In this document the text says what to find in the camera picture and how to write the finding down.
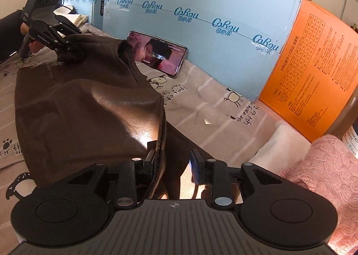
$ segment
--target size conversion table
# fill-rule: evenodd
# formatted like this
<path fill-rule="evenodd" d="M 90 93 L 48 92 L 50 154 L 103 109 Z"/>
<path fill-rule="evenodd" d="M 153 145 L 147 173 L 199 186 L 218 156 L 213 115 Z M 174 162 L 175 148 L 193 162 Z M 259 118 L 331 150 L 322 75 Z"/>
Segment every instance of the size conversion table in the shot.
<path fill-rule="evenodd" d="M 294 51 L 291 60 L 289 60 L 289 65 L 287 66 L 279 85 L 273 93 L 273 96 L 284 105 L 296 88 L 310 62 L 319 39 L 321 38 L 324 25 L 325 22 L 310 14 L 303 34 L 297 41 L 297 48 Z"/>

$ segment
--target brown leather garment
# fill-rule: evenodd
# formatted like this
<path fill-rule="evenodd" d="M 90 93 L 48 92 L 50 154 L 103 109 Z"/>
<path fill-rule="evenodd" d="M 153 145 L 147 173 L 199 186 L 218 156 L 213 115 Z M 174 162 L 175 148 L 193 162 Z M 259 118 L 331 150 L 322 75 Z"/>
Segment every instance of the brown leather garment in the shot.
<path fill-rule="evenodd" d="M 58 62 L 17 74 L 17 135 L 37 186 L 95 162 L 145 158 L 147 142 L 156 140 L 157 175 L 147 193 L 153 195 L 165 167 L 162 96 L 139 72 L 126 41 L 86 34 L 66 40 L 84 56 L 58 52 Z"/>

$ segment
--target pink knitted fabric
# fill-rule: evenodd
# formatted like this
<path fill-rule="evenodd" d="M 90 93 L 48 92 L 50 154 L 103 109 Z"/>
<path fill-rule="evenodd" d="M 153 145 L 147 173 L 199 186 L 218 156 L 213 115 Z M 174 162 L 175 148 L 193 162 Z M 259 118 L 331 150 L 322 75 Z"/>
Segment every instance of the pink knitted fabric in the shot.
<path fill-rule="evenodd" d="M 332 135 L 312 143 L 306 158 L 281 173 L 284 178 L 328 199 L 338 224 L 328 245 L 339 255 L 358 249 L 358 159 Z"/>

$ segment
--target smartphone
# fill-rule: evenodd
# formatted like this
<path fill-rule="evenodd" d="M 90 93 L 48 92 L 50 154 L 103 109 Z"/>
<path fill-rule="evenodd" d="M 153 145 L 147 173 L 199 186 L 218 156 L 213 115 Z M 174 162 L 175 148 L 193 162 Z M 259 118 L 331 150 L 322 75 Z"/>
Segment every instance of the smartphone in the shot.
<path fill-rule="evenodd" d="M 127 41 L 133 46 L 134 59 L 169 77 L 177 76 L 187 54 L 187 47 L 137 31 L 130 31 Z"/>

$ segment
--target paw print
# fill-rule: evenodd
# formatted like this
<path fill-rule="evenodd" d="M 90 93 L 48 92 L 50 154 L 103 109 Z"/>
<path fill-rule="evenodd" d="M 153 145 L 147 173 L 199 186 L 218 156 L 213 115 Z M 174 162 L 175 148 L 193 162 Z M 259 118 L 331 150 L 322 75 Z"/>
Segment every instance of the paw print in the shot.
<path fill-rule="evenodd" d="M 12 141 L 12 140 L 9 141 L 9 139 L 6 139 L 6 141 L 3 141 L 4 145 L 2 146 L 2 149 L 3 149 L 3 150 L 8 149 L 8 148 L 10 147 L 10 144 L 11 144 L 12 142 L 13 142 L 13 141 Z"/>

